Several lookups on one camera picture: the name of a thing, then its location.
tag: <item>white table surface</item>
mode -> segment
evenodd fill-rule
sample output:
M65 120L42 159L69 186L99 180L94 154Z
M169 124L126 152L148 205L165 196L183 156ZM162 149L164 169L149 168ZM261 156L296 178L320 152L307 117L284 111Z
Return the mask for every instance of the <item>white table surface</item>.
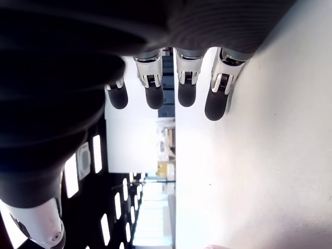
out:
M300 2L222 120L204 114L215 48L176 102L178 249L332 248L332 2Z

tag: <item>fluorescent light panel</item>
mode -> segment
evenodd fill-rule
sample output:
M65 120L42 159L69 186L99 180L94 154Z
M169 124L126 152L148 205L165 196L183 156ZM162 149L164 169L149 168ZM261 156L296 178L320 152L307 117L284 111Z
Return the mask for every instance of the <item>fluorescent light panel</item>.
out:
M139 202L137 201L137 196L134 197L135 210L139 208Z
M134 210L133 206L131 206L131 208L130 208L130 215L131 215L131 224L134 224L135 223L135 210Z
M132 183L134 180L134 173L133 172L130 172L129 173L129 182Z
M109 240L110 240L110 235L109 235L109 228L108 228L108 222L107 222L107 215L104 214L101 220L102 224L102 231L103 231L103 237L104 237L104 243L105 246L108 245Z
M115 213L116 218L119 219L121 217L121 202L120 202L120 193L117 193L114 197L115 201Z
M126 224L126 235L127 235L127 242L129 242L131 237L130 237L130 227L128 222Z
M140 182L143 182L144 178L145 178L145 173L141 173L141 180L140 180Z
M77 179L77 168L76 168L76 154L64 165L64 177L66 182L67 197L71 198L75 193L78 192L78 179Z
M123 199L127 201L128 199L128 185L127 185L127 178L123 179Z
M94 155L94 170L97 174L102 170L102 153L101 153L99 135L93 138L93 155Z

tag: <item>white wall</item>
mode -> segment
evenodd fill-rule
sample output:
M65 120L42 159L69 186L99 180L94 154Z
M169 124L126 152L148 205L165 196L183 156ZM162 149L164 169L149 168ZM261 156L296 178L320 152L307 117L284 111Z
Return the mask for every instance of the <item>white wall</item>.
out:
M133 58L124 57L123 60L126 63L127 107L115 109L106 94L108 169L114 173L154 172L157 170L158 111L146 103L145 89L137 77Z
M207 52L195 104L175 106L177 248L331 248L331 13L332 1L298 1L217 122L204 115Z

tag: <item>black fingertip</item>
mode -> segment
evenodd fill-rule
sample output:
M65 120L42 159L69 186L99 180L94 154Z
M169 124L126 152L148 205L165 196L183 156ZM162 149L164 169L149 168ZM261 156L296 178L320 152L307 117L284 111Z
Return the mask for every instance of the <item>black fingertip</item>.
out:
M226 110L228 95L224 91L213 92L211 87L205 103L205 115L211 121L221 119Z
M181 106L192 106L196 99L196 84L181 84L179 82L177 98Z
M146 102L152 109L159 109L164 103L162 86L145 88Z
M126 85L108 90L109 100L116 109L124 109L128 104Z

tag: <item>robotic hand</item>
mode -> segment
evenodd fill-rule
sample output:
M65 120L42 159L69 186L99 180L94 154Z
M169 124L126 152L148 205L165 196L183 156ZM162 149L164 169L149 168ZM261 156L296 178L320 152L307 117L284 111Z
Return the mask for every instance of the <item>robotic hand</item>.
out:
M64 247L63 166L103 115L105 86L116 108L127 105L119 56L134 56L158 109L156 48L177 48L178 100L191 106L204 54L218 47L205 105L217 120L244 63L294 1L1 1L0 199L21 231L43 248Z

